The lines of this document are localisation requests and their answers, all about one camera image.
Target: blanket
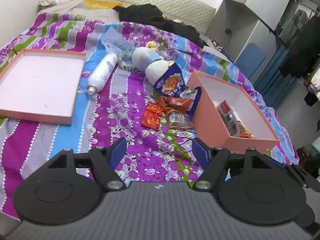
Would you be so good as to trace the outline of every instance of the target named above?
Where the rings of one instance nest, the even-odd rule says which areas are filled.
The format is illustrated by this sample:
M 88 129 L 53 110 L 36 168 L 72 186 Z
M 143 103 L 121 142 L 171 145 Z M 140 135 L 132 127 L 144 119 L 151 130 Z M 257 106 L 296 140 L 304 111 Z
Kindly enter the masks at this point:
M 164 116 L 159 131 L 141 125 L 146 103 L 153 101 L 153 90 L 144 74 L 117 67 L 100 94 L 89 97 L 86 93 L 87 77 L 106 54 L 100 37 L 111 26 L 135 47 L 155 41 L 159 53 L 178 64 L 185 81 L 197 69 L 243 87 L 281 139 L 268 155 L 281 163 L 298 163 L 290 137 L 276 112 L 265 106 L 262 96 L 233 64 L 202 51 L 185 38 L 152 26 L 130 22 L 106 25 L 80 15 L 44 13 L 37 16 L 26 34 L 17 36 L 0 50 L 0 71 L 15 56 L 13 48 L 17 52 L 23 48 L 83 51 L 86 63 L 71 126 L 0 119 L 2 213 L 18 219 L 12 204 L 15 188 L 63 148 L 72 148 L 74 153 L 88 152 L 91 147 L 108 147 L 125 137 L 127 152 L 116 172 L 127 185 L 132 180 L 186 181 L 192 185 L 202 174 L 191 150 L 192 139 L 196 137 L 194 131 L 170 129 Z M 77 172 L 92 177 L 87 169 Z

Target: yellow pillow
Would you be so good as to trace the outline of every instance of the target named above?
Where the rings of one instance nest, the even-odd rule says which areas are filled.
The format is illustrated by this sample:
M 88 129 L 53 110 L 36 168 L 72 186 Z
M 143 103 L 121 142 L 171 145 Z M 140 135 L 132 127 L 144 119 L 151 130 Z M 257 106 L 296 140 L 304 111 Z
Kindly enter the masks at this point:
M 104 2 L 97 0 L 84 0 L 89 10 L 92 9 L 113 9 L 115 6 L 122 6 L 119 2 Z

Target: snack bag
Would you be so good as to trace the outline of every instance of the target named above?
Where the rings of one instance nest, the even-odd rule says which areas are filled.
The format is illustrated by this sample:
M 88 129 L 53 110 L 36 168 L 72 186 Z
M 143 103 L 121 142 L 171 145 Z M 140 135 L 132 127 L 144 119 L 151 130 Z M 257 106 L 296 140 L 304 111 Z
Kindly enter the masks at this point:
M 150 127 L 155 130 L 159 130 L 160 117 L 162 114 L 163 107 L 157 104 L 148 102 L 147 108 L 145 109 L 142 117 L 142 125 Z
M 193 90 L 189 89 L 183 80 L 181 70 L 177 64 L 173 63 L 161 78 L 156 81 L 153 88 L 160 95 L 166 97 L 192 99 L 186 112 L 189 117 L 194 115 L 201 97 L 201 87 L 196 87 Z
M 224 100 L 222 103 L 220 103 L 217 106 L 217 110 L 221 115 L 221 118 L 226 125 L 230 135 L 233 137 L 238 137 L 240 135 L 240 129 L 237 124 L 237 119 L 227 101 Z
M 166 103 L 165 106 L 172 107 L 183 114 L 186 114 L 186 111 L 189 109 L 190 105 L 193 103 L 191 98 L 170 98 L 161 96 L 163 101 Z
M 172 109 L 167 113 L 169 128 L 194 129 L 193 124 L 188 115 Z
M 177 64 L 173 63 L 168 70 L 159 78 L 153 88 L 160 94 L 168 97 L 179 97 L 185 90 L 182 73 Z
M 244 126 L 243 122 L 237 121 L 237 124 L 240 129 L 240 135 L 239 137 L 241 138 L 249 138 L 249 139 L 254 139 L 254 136 L 248 131 L 248 129 Z

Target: plush doll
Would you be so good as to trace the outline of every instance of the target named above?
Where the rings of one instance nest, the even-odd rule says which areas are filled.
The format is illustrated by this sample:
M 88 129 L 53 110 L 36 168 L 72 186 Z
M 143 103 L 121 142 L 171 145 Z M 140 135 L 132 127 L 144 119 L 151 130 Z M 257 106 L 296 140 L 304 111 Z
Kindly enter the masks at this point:
M 146 47 L 136 48 L 132 54 L 132 63 L 146 77 L 153 86 L 156 81 L 167 71 L 173 61 L 166 61 L 156 52 L 156 43 L 149 41 Z

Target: floor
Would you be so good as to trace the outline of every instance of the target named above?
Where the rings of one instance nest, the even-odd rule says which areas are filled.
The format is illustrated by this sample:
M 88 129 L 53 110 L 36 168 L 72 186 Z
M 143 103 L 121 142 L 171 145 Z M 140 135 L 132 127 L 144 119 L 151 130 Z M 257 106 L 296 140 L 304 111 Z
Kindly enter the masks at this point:
M 276 109 L 280 123 L 288 131 L 295 148 L 311 144 L 320 136 L 320 131 L 316 132 L 320 102 L 312 107 L 307 106 L 304 101 L 307 93 L 303 83 L 293 81 L 288 94 Z
M 7 234 L 9 234 L 19 224 L 20 224 L 20 221 L 14 220 L 0 213 L 0 234 L 2 236 L 6 236 Z

